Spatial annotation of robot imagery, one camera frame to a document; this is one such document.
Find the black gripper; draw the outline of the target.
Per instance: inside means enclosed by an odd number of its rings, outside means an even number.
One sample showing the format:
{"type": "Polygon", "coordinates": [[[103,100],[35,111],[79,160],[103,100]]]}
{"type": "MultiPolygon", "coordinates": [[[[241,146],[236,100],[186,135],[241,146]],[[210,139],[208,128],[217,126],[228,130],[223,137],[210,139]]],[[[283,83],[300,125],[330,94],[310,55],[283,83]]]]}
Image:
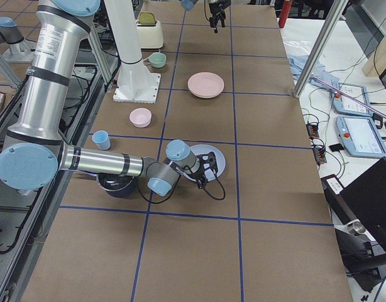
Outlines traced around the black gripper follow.
{"type": "Polygon", "coordinates": [[[209,24],[211,28],[217,28],[218,23],[225,27],[226,13],[225,9],[229,7],[229,0],[213,0],[208,1],[211,17],[209,18],[209,24]]]}
{"type": "Polygon", "coordinates": [[[199,167],[195,172],[192,173],[192,178],[196,181],[198,186],[205,186],[209,180],[205,175],[206,171],[211,171],[214,178],[217,179],[218,165],[214,152],[209,152],[204,155],[197,155],[199,167]]]}

